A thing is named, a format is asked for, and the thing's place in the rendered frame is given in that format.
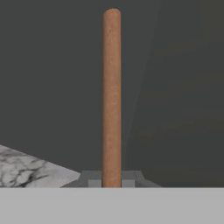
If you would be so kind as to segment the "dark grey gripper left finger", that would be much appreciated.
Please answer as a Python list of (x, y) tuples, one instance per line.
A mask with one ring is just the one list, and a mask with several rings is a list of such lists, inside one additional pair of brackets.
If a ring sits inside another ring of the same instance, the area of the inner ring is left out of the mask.
[(65, 187), (101, 187), (102, 186), (102, 172), (101, 171), (83, 171), (77, 180), (65, 185)]

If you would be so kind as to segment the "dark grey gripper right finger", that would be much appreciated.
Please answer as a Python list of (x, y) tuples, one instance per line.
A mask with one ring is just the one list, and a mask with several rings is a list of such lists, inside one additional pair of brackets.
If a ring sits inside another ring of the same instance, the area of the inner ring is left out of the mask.
[(122, 171), (122, 188), (127, 187), (159, 187), (159, 185), (146, 179), (141, 171)]

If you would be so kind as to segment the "brown straw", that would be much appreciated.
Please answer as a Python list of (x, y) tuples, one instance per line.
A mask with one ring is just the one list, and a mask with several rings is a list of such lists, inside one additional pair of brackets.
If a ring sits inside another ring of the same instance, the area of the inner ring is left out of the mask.
[(121, 12), (102, 20), (102, 186), (121, 186)]

